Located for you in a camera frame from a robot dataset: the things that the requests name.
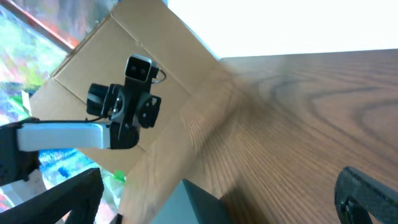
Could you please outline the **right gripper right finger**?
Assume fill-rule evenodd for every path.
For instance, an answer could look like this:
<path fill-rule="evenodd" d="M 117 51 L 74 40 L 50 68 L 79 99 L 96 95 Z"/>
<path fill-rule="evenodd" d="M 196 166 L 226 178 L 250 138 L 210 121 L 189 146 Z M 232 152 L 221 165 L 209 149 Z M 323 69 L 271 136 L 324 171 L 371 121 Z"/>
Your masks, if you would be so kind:
<path fill-rule="evenodd" d="M 341 223 L 397 223 L 397 192 L 354 167 L 344 167 L 334 188 Z"/>

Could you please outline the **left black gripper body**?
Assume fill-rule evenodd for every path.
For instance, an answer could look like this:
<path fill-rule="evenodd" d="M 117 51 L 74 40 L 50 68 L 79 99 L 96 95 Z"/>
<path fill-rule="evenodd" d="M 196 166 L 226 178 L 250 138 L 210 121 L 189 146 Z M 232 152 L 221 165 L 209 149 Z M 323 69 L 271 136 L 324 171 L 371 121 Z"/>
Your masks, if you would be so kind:
<path fill-rule="evenodd" d="M 150 93 L 151 81 L 126 78 L 124 85 L 91 84 L 87 100 L 88 114 L 119 124 L 152 128 L 159 115 L 162 99 Z"/>

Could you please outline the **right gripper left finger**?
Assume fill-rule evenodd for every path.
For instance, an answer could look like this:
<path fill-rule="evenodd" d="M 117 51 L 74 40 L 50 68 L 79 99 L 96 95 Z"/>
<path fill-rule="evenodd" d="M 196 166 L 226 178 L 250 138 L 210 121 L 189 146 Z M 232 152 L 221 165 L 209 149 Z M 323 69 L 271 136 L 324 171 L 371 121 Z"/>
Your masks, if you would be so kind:
<path fill-rule="evenodd" d="M 99 168 L 90 168 L 1 213 L 1 224 L 93 224 L 104 185 Z"/>

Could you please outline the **black gift box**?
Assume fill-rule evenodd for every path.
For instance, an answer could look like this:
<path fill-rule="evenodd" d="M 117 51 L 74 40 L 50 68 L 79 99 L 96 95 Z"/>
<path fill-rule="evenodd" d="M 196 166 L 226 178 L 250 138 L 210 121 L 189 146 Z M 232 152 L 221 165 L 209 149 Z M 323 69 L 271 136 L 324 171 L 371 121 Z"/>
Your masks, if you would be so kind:
<path fill-rule="evenodd" d="M 220 199 L 182 179 L 150 222 L 228 224 L 233 221 Z"/>

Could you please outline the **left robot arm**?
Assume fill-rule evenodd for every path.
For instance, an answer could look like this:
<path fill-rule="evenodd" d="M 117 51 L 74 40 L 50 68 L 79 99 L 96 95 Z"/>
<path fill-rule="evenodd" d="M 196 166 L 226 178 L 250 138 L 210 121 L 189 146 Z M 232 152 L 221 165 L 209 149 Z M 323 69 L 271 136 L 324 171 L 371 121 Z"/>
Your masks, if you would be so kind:
<path fill-rule="evenodd" d="M 154 127 L 160 111 L 161 98 L 150 92 L 154 83 L 127 77 L 123 85 L 91 84 L 87 111 L 94 119 L 27 118 L 1 126 L 1 185 L 27 181 L 40 165 L 41 150 L 136 146 L 140 129 Z"/>

